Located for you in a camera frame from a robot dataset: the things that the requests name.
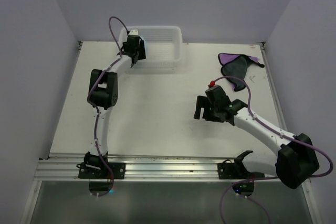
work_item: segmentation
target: gray wall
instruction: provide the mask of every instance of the gray wall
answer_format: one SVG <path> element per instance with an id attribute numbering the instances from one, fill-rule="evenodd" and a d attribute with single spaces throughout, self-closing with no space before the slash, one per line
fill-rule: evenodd
<path id="1" fill-rule="evenodd" d="M 18 223 L 76 61 L 56 0 L 0 0 L 0 223 Z"/>
<path id="2" fill-rule="evenodd" d="M 112 14 L 127 25 L 177 25 L 185 42 L 266 41 L 289 0 L 57 0 L 80 40 L 111 40 Z"/>
<path id="3" fill-rule="evenodd" d="M 336 161 L 336 0 L 291 0 L 267 41 L 267 56 L 290 130 L 311 136 Z M 328 164 L 319 158 L 321 170 Z M 335 223 L 336 173 L 312 179 L 325 223 Z"/>

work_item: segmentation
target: white floor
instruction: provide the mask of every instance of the white floor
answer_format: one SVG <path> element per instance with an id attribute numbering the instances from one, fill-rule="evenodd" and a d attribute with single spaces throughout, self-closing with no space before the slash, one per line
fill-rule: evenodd
<path id="1" fill-rule="evenodd" d="M 119 98 L 110 120 L 109 154 L 234 157 L 245 150 L 271 151 L 229 123 L 195 120 L 196 97 L 221 75 L 220 52 L 256 56 L 258 45 L 185 44 L 184 65 L 175 69 L 131 69 L 119 79 Z M 86 102 L 92 69 L 105 69 L 114 59 L 113 42 L 84 42 L 51 147 L 51 156 L 84 154 L 93 139 L 92 107 Z M 265 68 L 249 67 L 246 82 L 252 106 L 279 125 Z M 247 91 L 234 92 L 219 83 L 231 100 L 247 102 Z"/>

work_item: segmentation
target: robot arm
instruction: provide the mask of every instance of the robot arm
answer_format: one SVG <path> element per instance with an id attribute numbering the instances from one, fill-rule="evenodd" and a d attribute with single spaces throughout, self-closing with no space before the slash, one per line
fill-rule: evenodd
<path id="1" fill-rule="evenodd" d="M 94 136 L 92 136 L 89 151 L 84 156 L 84 162 L 77 165 L 80 168 L 79 178 L 107 178 L 108 170 L 105 164 L 108 164 L 112 170 L 117 169 L 115 164 L 110 164 L 107 160 L 108 127 L 112 108 L 118 100 L 118 77 L 133 67 L 138 60 L 146 58 L 145 42 L 139 36 L 138 30 L 132 30 L 128 33 L 127 41 L 123 42 L 121 52 L 120 58 L 108 71 L 103 73 L 103 70 L 93 69 L 91 72 L 89 90 L 92 93 L 89 101 L 95 105 L 93 107 Z"/>
<path id="2" fill-rule="evenodd" d="M 304 134 L 295 136 L 284 131 L 252 111 L 250 114 L 247 104 L 241 100 L 232 101 L 221 86 L 214 85 L 205 91 L 206 97 L 198 96 L 195 119 L 200 119 L 201 109 L 203 118 L 213 122 L 229 122 L 241 128 L 264 143 L 274 154 L 273 157 L 253 156 L 252 151 L 239 155 L 234 163 L 223 163 L 223 169 L 235 170 L 237 173 L 262 172 L 277 175 L 290 188 L 297 188 L 319 169 L 315 151 L 303 145 L 284 139 L 284 136 L 312 145 L 311 140 Z M 255 118 L 266 124 L 270 129 L 280 132 L 280 136 L 258 123 Z"/>

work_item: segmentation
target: white plastic basket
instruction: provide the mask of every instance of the white plastic basket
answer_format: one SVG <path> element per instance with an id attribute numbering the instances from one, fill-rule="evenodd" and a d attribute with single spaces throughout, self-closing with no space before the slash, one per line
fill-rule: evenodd
<path id="1" fill-rule="evenodd" d="M 182 59 L 182 33 L 177 26 L 131 26 L 146 41 L 146 59 L 139 60 L 134 68 L 174 68 Z M 127 40 L 125 28 L 121 29 L 119 44 Z"/>

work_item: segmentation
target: purple cable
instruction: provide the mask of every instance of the purple cable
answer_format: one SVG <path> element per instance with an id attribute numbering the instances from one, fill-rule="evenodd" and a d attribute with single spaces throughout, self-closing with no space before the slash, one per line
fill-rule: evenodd
<path id="1" fill-rule="evenodd" d="M 258 122 L 260 125 L 262 125 L 263 127 L 265 127 L 266 129 L 268 129 L 269 131 L 279 135 L 281 137 L 281 133 L 274 130 L 273 128 L 269 127 L 267 124 L 265 124 L 264 122 L 262 122 L 258 117 L 254 117 L 254 114 L 252 112 L 252 109 L 251 109 L 251 89 L 250 87 L 247 85 L 247 83 L 245 82 L 245 80 L 242 80 L 240 78 L 237 78 L 237 77 L 234 77 L 234 76 L 222 76 L 222 77 L 219 77 L 217 78 L 216 80 L 214 80 L 214 82 L 216 83 L 218 80 L 221 80 L 221 79 L 227 79 L 227 78 L 233 78 L 233 79 L 236 79 L 238 81 L 241 81 L 247 88 L 247 91 L 248 91 L 248 102 L 247 102 L 247 109 L 248 109 L 248 112 L 250 113 L 250 115 L 256 120 L 256 122 Z M 288 136 L 285 136 L 283 135 L 282 136 L 283 138 L 289 140 L 289 141 L 293 141 L 297 144 L 301 144 L 307 148 L 311 148 L 313 149 L 314 151 L 317 151 L 319 152 L 320 154 L 322 154 L 329 162 L 330 164 L 330 167 L 329 169 L 325 172 L 325 173 L 321 173 L 321 174 L 316 174 L 316 175 L 312 175 L 311 177 L 312 178 L 317 178 L 317 177 L 324 177 L 324 176 L 327 176 L 328 174 L 330 174 L 334 168 L 334 164 L 331 160 L 331 158 L 327 155 L 327 153 L 325 153 L 324 151 L 322 151 L 321 149 L 313 146 L 313 145 L 310 145 L 310 144 L 306 144 L 306 143 L 303 143 L 299 140 L 296 140 L 292 137 L 288 137 Z M 241 184 L 241 183 L 246 183 L 246 182 L 253 182 L 253 181 L 257 181 L 257 180 L 269 180 L 269 179 L 276 179 L 278 177 L 266 177 L 266 178 L 252 178 L 252 179 L 246 179 L 246 180 L 242 180 L 242 181 L 238 181 L 238 182 L 235 182 L 233 183 L 231 186 L 229 186 L 222 194 L 221 198 L 220 198 L 220 203 L 219 203 L 219 212 L 220 212 L 220 216 L 222 218 L 222 221 L 224 224 L 226 224 L 226 221 L 224 219 L 224 215 L 223 215 L 223 212 L 222 212 L 222 205 L 223 205 L 223 198 L 225 196 L 225 194 L 230 190 L 230 188 L 232 188 L 233 186 L 235 185 L 238 185 L 238 184 Z M 258 202 L 256 201 L 255 199 L 253 198 L 250 198 L 248 197 L 249 200 L 253 201 L 254 203 L 256 203 L 257 205 L 259 205 L 263 210 L 264 212 L 266 213 L 267 215 L 267 218 L 268 218 L 268 222 L 271 223 L 271 218 L 270 218 L 270 215 L 269 213 L 267 212 L 267 210 Z"/>
<path id="2" fill-rule="evenodd" d="M 222 196 L 220 197 L 220 202 L 219 202 L 219 212 L 220 212 L 220 216 L 221 216 L 221 219 L 223 221 L 224 224 L 226 224 L 227 222 L 225 221 L 225 218 L 224 218 L 224 214 L 223 214 L 223 211 L 222 211 L 222 208 L 223 208 L 223 198 L 224 196 L 227 194 L 227 192 L 235 185 L 239 185 L 241 183 L 247 183 L 247 182 L 253 182 L 253 181 L 256 181 L 256 180 L 270 180 L 270 179 L 276 179 L 278 177 L 266 177 L 266 178 L 251 178 L 251 179 L 245 179 L 245 180 L 241 180 L 241 181 L 238 181 L 238 182 L 234 182 L 232 183 L 223 193 L 222 193 Z M 251 198 L 251 197 L 247 197 L 248 200 L 254 202 L 255 204 L 257 204 L 259 207 L 261 207 L 264 212 L 266 213 L 267 215 L 267 219 L 268 219 L 268 223 L 272 223 L 272 220 L 271 220 L 271 217 L 269 215 L 269 213 L 267 212 L 267 210 L 262 206 L 262 204 L 260 204 L 257 200 Z"/>
<path id="3" fill-rule="evenodd" d="M 95 125 L 94 125 L 95 127 L 94 127 L 94 130 L 93 130 L 93 135 L 94 135 L 94 139 L 95 139 L 95 144 L 96 144 L 96 148 L 97 148 L 98 156 L 99 156 L 100 160 L 102 161 L 103 165 L 104 165 L 105 168 L 108 170 L 108 172 L 109 172 L 109 174 L 110 174 L 110 176 L 111 176 L 111 187 L 110 187 L 109 190 L 106 191 L 105 193 L 103 193 L 103 194 L 98 194 L 98 197 L 104 196 L 104 195 L 106 195 L 106 194 L 109 193 L 109 191 L 110 191 L 110 190 L 112 189 L 112 187 L 113 187 L 113 184 L 114 184 L 114 178 L 113 178 L 113 171 L 112 171 L 112 169 L 111 169 L 110 166 L 105 162 L 105 160 L 104 160 L 104 158 L 103 158 L 103 156 L 101 155 L 101 152 L 100 152 L 100 150 L 99 150 L 99 146 L 98 146 L 98 138 L 97 138 L 97 126 L 98 126 L 98 121 L 99 121 L 100 111 L 99 111 L 98 106 L 95 105 L 93 102 L 90 101 L 90 97 L 92 96 L 93 91 L 94 91 L 94 90 L 96 89 L 96 87 L 98 86 L 98 84 L 99 84 L 101 78 L 103 77 L 103 75 L 104 75 L 107 71 L 109 71 L 109 70 L 110 70 L 110 69 L 111 69 L 111 68 L 112 68 L 112 67 L 113 67 L 113 66 L 114 66 L 114 65 L 115 65 L 121 58 L 122 58 L 121 48 L 120 48 L 120 46 L 119 46 L 119 44 L 118 44 L 118 42 L 117 42 L 117 39 L 116 39 L 116 37 L 115 37 L 115 35 L 114 35 L 113 31 L 112 31 L 112 28 L 111 28 L 111 20 L 112 20 L 113 18 L 117 19 L 117 20 L 118 20 L 118 21 L 125 27 L 126 31 L 128 31 L 127 28 L 126 28 L 126 25 L 124 24 L 124 22 L 121 21 L 119 18 L 117 18 L 117 17 L 115 17 L 115 16 L 112 16 L 112 17 L 109 18 L 109 28 L 110 28 L 110 32 L 111 32 L 111 35 L 112 35 L 112 37 L 113 37 L 113 39 L 114 39 L 114 41 L 115 41 L 115 43 L 117 44 L 117 47 L 118 47 L 118 49 L 119 49 L 119 58 L 116 59 L 114 62 L 112 62 L 111 65 L 110 65 L 107 69 L 105 69 L 105 70 L 103 70 L 103 71 L 101 72 L 100 76 L 98 77 L 98 79 L 96 80 L 96 82 L 95 82 L 94 85 L 92 86 L 91 90 L 89 91 L 89 94 L 88 94 L 88 97 L 87 97 L 87 102 L 90 103 L 90 104 L 91 104 L 94 108 L 96 108 L 96 110 L 97 110 L 97 116 L 96 116 L 96 121 L 95 121 L 95 123 L 94 123 L 94 124 L 95 124 Z"/>

